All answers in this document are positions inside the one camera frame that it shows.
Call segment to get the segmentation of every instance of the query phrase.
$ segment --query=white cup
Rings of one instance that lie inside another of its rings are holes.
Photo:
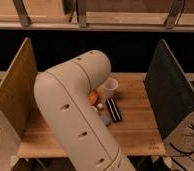
[[[102,87],[105,92],[106,98],[112,98],[118,88],[118,81],[114,78],[109,77],[103,84]]]

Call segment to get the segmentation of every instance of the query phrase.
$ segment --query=dark background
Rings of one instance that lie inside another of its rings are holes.
[[[165,39],[185,72],[194,72],[194,33],[0,30],[0,70],[6,70],[30,37],[39,71],[98,49],[113,72],[146,72],[158,40]]]

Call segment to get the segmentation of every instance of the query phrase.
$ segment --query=wooden tabletop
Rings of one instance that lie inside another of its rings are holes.
[[[129,156],[164,155],[157,124],[143,84],[143,75],[113,74],[119,82],[115,95],[123,121],[111,123],[108,127]],[[101,87],[97,89],[104,104]],[[109,113],[104,105],[104,112]],[[38,110],[30,113],[27,126],[19,146],[20,158],[67,157]]]

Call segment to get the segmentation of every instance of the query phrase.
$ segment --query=black panel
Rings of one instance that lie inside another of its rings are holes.
[[[151,61],[145,88],[162,139],[194,111],[194,90],[164,40],[159,41]]]

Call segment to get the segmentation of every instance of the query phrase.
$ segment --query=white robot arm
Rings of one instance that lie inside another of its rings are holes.
[[[78,171],[134,171],[88,100],[111,71],[97,50],[39,74],[34,96],[40,112]]]

